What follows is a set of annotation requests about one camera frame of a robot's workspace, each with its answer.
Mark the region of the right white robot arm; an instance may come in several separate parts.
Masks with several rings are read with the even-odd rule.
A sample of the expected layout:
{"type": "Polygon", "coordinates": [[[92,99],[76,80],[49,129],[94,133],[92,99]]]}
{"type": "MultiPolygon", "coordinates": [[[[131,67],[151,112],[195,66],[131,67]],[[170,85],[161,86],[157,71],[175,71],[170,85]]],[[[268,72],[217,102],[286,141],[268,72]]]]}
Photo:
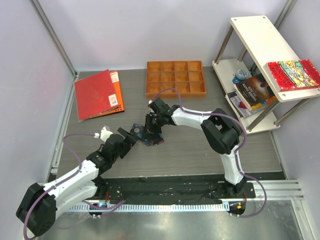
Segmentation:
{"type": "Polygon", "coordinates": [[[150,100],[148,107],[150,113],[145,117],[143,140],[150,141],[153,137],[159,137],[165,125],[187,126],[201,130],[209,146],[220,155],[226,193],[233,198],[243,193],[246,179],[239,154],[236,153],[241,131],[232,117],[221,108],[215,111],[195,111],[180,105],[169,106],[161,98],[150,100]]]}

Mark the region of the right aluminium frame post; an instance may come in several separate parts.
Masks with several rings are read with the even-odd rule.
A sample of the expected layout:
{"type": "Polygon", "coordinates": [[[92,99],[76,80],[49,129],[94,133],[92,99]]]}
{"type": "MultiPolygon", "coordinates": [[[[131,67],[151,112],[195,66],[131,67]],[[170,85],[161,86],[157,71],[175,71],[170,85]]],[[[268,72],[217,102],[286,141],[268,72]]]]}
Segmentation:
{"type": "Polygon", "coordinates": [[[297,0],[286,0],[285,4],[283,5],[279,15],[277,16],[275,22],[274,22],[274,27],[277,30],[280,30],[281,27],[283,26],[284,22],[286,21],[287,17],[293,10],[294,6],[296,5],[297,0]]]}

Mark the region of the red folder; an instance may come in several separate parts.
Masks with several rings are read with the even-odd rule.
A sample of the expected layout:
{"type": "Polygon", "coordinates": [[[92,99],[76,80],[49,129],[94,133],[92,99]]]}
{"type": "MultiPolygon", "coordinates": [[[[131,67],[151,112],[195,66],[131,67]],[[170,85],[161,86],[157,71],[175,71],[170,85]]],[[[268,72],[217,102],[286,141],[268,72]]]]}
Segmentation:
{"type": "Polygon", "coordinates": [[[79,121],[94,118],[119,107],[109,70],[77,80],[74,90],[79,121]]]}

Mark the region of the dark brown book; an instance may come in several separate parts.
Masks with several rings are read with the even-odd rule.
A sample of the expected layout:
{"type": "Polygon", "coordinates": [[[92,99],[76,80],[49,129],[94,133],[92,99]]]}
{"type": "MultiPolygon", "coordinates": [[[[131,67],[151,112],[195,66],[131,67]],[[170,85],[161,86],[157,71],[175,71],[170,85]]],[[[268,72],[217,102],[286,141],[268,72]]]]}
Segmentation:
{"type": "Polygon", "coordinates": [[[258,109],[272,103],[276,96],[260,73],[233,85],[237,95],[249,109],[258,109]]]}

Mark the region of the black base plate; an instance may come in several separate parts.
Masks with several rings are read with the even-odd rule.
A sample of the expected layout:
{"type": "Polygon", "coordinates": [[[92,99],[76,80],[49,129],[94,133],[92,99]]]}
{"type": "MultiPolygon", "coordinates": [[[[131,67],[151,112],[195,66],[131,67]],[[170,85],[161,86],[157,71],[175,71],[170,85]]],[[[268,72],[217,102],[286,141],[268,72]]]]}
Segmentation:
{"type": "Polygon", "coordinates": [[[246,182],[239,193],[227,186],[221,174],[155,177],[104,178],[102,189],[90,200],[110,201],[127,205],[205,205],[220,204],[226,199],[254,199],[251,182],[246,182]]]}

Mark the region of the blue lidded jar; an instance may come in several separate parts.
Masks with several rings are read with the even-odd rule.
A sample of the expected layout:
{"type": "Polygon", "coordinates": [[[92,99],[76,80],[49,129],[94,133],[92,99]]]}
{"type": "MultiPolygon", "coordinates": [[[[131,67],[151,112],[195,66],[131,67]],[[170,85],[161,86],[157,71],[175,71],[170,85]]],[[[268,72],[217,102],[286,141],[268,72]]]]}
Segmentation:
{"type": "Polygon", "coordinates": [[[248,70],[241,68],[236,71],[236,73],[232,79],[232,82],[234,84],[237,84],[237,83],[240,83],[240,82],[250,78],[251,76],[252,75],[248,70]]]}

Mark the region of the aluminium frame post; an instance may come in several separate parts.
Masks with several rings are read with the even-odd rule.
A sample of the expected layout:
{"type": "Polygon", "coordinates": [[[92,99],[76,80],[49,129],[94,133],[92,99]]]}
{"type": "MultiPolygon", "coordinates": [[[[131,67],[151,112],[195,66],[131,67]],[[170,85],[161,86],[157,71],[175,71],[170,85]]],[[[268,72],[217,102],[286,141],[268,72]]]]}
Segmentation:
{"type": "Polygon", "coordinates": [[[60,56],[62,57],[65,65],[67,66],[68,70],[70,71],[71,75],[76,78],[78,72],[75,70],[67,52],[65,51],[56,31],[54,30],[47,14],[45,13],[41,3],[39,0],[30,0],[29,1],[31,6],[33,7],[35,13],[37,14],[39,20],[41,21],[42,25],[44,26],[46,32],[48,33],[50,39],[52,40],[53,44],[55,45],[57,51],[59,52],[60,56]]]}
{"type": "Polygon", "coordinates": [[[283,26],[284,22],[286,21],[287,17],[293,10],[294,6],[296,5],[297,0],[286,0],[285,4],[283,5],[279,15],[277,16],[275,22],[274,22],[274,27],[277,30],[280,30],[281,27],[283,26]]]}

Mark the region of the white two-tier shelf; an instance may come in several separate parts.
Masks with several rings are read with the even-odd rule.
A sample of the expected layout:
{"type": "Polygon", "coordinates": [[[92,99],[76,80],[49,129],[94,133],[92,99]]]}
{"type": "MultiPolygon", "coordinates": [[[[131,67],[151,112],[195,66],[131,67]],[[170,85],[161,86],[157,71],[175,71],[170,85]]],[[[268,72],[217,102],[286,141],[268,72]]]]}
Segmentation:
{"type": "Polygon", "coordinates": [[[279,31],[265,15],[232,17],[229,20],[230,27],[222,42],[217,57],[212,62],[215,71],[226,94],[235,91],[232,79],[239,69],[246,69],[246,65],[240,57],[221,59],[221,56],[229,42],[232,33],[236,33],[245,50],[249,53],[258,70],[271,87],[276,96],[271,103],[261,112],[257,112],[247,118],[239,120],[247,134],[272,131],[280,127],[280,123],[290,116],[298,107],[310,98],[319,97],[320,89],[300,89],[292,91],[280,91],[276,80],[268,69],[269,62],[298,60],[299,57],[288,45],[279,31]],[[298,103],[286,112],[280,119],[273,114],[273,110],[279,103],[297,101],[298,103]]]}

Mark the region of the bottom stacked books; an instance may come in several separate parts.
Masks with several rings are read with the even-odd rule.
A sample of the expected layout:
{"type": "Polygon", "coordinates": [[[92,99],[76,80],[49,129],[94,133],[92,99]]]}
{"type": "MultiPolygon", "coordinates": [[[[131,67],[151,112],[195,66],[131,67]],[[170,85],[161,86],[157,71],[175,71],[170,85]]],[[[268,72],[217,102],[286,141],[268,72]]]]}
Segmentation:
{"type": "Polygon", "coordinates": [[[276,100],[275,96],[268,98],[268,94],[260,93],[239,93],[233,91],[226,94],[226,99],[235,107],[240,117],[247,118],[255,113],[264,110],[269,104],[276,100]]]}

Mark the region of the orange notebook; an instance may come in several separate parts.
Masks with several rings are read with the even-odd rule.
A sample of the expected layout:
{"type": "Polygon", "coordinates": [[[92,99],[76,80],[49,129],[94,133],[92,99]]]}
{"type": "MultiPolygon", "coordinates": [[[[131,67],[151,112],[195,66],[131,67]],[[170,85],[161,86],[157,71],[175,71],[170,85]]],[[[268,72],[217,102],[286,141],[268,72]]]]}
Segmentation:
{"type": "Polygon", "coordinates": [[[120,84],[120,79],[119,79],[119,74],[117,71],[111,71],[110,72],[110,77],[115,89],[115,95],[118,101],[118,108],[113,109],[108,112],[104,112],[101,114],[101,116],[106,116],[106,115],[111,115],[111,114],[117,114],[117,113],[122,113],[125,111],[125,106],[124,106],[124,101],[123,101],[123,96],[122,96],[122,90],[121,90],[121,84],[120,84]]]}

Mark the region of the aluminium rail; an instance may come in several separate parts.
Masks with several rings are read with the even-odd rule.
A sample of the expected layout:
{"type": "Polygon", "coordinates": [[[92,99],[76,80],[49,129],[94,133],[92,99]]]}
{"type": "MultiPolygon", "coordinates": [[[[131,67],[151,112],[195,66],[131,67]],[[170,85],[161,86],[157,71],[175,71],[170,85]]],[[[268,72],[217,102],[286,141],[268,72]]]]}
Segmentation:
{"type": "MultiPolygon", "coordinates": [[[[267,181],[264,183],[250,182],[253,184],[256,197],[253,199],[267,199],[267,200],[278,200],[278,199],[294,199],[303,197],[300,186],[296,182],[291,181],[267,181]]],[[[89,181],[81,186],[59,186],[51,190],[48,194],[53,196],[56,205],[75,205],[81,201],[89,199],[96,195],[98,189],[102,189],[101,186],[96,186],[94,182],[89,181]]]]}

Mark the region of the left aluminium frame post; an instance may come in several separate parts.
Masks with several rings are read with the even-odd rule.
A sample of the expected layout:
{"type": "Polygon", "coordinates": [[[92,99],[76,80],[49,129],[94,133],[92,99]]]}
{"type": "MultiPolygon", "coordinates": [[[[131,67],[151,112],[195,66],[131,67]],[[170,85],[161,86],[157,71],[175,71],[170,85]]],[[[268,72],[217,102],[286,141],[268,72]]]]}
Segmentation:
{"type": "Polygon", "coordinates": [[[71,75],[76,78],[78,72],[75,70],[67,52],[65,51],[56,31],[54,30],[47,14],[45,13],[41,3],[39,0],[30,0],[29,1],[31,6],[33,7],[35,13],[37,14],[39,20],[41,21],[42,25],[44,26],[46,32],[48,33],[50,39],[52,40],[53,44],[55,45],[57,51],[59,52],[60,56],[62,57],[65,65],[67,66],[68,70],[70,71],[71,75]]]}

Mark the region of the floral navy necktie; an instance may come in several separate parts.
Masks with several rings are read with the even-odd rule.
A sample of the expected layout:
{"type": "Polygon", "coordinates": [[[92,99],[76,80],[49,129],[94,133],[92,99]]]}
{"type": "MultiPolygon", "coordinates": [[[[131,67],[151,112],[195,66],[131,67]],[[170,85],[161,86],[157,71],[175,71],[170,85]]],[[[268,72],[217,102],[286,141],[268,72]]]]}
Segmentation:
{"type": "Polygon", "coordinates": [[[130,133],[136,136],[141,143],[148,147],[157,146],[164,142],[160,133],[150,133],[146,130],[144,125],[138,123],[133,124],[130,133]]]}

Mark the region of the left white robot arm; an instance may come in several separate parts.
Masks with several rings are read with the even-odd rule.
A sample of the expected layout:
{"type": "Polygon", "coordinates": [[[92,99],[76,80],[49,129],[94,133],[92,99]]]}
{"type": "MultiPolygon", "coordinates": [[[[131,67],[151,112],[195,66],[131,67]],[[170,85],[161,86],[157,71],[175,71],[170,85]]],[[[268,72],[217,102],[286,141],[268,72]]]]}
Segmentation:
{"type": "Polygon", "coordinates": [[[34,183],[28,187],[16,211],[23,223],[23,237],[28,232],[35,239],[46,233],[56,219],[70,207],[88,198],[102,199],[107,185],[101,177],[118,158],[124,156],[138,141],[138,137],[122,128],[113,133],[104,126],[93,137],[103,143],[86,159],[78,160],[78,166],[56,180],[43,185],[34,183]]]}

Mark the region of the red colourful book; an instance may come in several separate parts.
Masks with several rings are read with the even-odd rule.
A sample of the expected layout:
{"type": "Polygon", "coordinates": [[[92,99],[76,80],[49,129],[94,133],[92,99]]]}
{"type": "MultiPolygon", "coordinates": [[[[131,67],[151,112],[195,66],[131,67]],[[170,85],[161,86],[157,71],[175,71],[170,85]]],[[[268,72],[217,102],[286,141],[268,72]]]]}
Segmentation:
{"type": "Polygon", "coordinates": [[[309,59],[268,62],[279,92],[320,87],[320,73],[309,59]]]}

